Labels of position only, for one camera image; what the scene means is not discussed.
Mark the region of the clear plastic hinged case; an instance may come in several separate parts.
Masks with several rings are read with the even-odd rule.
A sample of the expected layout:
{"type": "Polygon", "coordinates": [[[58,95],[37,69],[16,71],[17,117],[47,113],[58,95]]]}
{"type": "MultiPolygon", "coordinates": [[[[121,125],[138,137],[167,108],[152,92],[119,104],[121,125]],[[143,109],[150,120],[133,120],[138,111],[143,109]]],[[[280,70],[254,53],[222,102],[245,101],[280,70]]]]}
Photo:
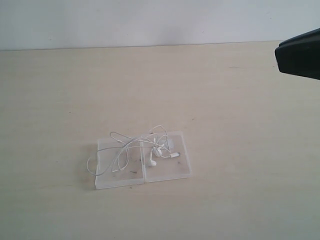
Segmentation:
{"type": "MultiPolygon", "coordinates": [[[[101,176],[95,176],[95,188],[97,190],[139,185],[152,182],[178,180],[192,176],[191,164],[181,131],[169,131],[168,142],[172,152],[180,152],[181,156],[176,158],[160,158],[155,155],[152,159],[156,166],[148,166],[150,150],[132,148],[130,150],[131,160],[123,171],[111,172],[107,170],[101,176]]],[[[95,172],[102,172],[114,158],[121,144],[109,138],[101,138],[97,141],[97,165],[95,172]]]]}

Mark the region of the white wired earphones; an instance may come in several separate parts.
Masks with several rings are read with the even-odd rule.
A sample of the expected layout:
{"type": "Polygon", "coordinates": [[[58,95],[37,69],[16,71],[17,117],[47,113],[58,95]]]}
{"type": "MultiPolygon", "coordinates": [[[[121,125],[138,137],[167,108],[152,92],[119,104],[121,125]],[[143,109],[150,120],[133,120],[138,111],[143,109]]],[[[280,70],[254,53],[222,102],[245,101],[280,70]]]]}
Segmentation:
{"type": "Polygon", "coordinates": [[[111,139],[115,140],[121,146],[115,146],[114,149],[118,149],[111,163],[101,172],[93,172],[89,168],[90,158],[86,161],[87,171],[95,177],[103,175],[108,170],[111,172],[124,171],[131,161],[131,149],[139,149],[143,151],[144,149],[149,149],[149,160],[147,165],[149,167],[155,167],[157,162],[153,160],[153,156],[162,159],[173,159],[181,156],[180,152],[172,152],[169,146],[169,135],[167,129],[159,124],[152,127],[148,131],[147,136],[137,136],[130,137],[122,133],[111,131],[109,133],[111,139]]]}

